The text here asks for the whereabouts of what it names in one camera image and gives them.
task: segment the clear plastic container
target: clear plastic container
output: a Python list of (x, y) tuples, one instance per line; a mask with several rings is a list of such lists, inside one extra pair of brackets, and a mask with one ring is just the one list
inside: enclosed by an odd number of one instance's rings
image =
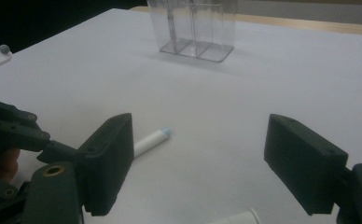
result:
[(222, 62), (233, 50), (237, 0), (147, 0), (160, 51)]

